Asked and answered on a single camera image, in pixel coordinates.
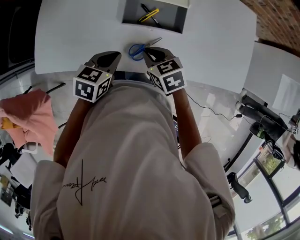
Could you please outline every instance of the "pen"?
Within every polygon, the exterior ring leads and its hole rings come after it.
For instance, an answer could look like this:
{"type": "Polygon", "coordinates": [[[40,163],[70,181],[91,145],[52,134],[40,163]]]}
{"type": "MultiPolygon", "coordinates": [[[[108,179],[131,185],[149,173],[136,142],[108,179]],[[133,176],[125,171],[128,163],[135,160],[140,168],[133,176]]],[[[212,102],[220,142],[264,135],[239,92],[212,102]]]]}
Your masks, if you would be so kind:
{"type": "MultiPolygon", "coordinates": [[[[146,7],[145,4],[141,4],[141,7],[145,10],[146,13],[150,13],[150,10],[146,7]]],[[[159,24],[158,20],[155,17],[151,17],[151,18],[155,21],[156,25],[159,28],[162,28],[162,26],[159,24]]]]}

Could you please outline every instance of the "yellow object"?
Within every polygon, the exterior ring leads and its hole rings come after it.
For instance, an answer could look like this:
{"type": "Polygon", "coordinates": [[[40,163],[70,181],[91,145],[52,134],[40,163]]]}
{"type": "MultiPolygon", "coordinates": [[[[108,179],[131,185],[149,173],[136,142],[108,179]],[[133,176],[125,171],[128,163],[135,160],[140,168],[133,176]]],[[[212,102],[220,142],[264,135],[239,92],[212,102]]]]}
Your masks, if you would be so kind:
{"type": "Polygon", "coordinates": [[[138,22],[142,23],[142,22],[146,21],[147,19],[151,18],[152,16],[154,16],[158,12],[159,12],[159,9],[157,8],[154,11],[148,13],[146,16],[141,17],[138,22]]]}
{"type": "Polygon", "coordinates": [[[2,126],[1,129],[13,129],[13,128],[20,128],[19,125],[14,124],[9,118],[4,117],[2,118],[2,126]]]}
{"type": "Polygon", "coordinates": [[[0,183],[2,183],[2,188],[6,189],[9,184],[9,179],[6,176],[2,175],[2,177],[0,179],[0,183]]]}

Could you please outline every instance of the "white t-shirt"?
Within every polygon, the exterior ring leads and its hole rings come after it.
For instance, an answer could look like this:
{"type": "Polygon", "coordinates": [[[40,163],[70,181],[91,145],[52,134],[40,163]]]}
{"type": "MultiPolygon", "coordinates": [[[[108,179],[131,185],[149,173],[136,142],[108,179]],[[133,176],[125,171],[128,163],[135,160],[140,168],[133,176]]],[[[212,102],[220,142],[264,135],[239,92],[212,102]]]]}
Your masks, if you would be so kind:
{"type": "Polygon", "coordinates": [[[170,105],[121,81],[87,115],[67,168],[39,162],[34,236],[64,240],[221,240],[234,222],[218,152],[196,146],[181,166],[170,105]]]}

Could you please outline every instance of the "scissor blade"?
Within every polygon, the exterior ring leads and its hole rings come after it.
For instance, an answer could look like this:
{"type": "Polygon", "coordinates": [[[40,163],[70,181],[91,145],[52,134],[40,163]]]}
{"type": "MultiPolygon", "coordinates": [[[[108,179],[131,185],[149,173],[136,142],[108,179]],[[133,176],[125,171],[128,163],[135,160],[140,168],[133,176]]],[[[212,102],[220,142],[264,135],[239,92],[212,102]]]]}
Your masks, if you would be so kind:
{"type": "Polygon", "coordinates": [[[159,38],[156,38],[156,39],[150,41],[150,42],[146,45],[146,47],[151,47],[151,46],[154,45],[155,43],[159,42],[161,39],[163,39],[163,38],[162,38],[162,37],[159,37],[159,38]]]}

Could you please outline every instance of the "blue scissor handle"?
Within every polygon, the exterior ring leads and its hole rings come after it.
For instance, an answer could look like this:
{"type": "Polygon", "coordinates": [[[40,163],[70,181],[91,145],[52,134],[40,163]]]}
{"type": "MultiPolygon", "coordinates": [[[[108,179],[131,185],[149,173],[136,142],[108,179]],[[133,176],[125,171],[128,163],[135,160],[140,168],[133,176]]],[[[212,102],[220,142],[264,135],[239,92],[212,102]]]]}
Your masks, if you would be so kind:
{"type": "Polygon", "coordinates": [[[136,58],[138,55],[140,55],[144,50],[145,50],[146,45],[145,44],[134,44],[130,47],[128,54],[130,57],[132,57],[132,59],[134,61],[140,61],[142,60],[144,57],[141,58],[136,58]]]}

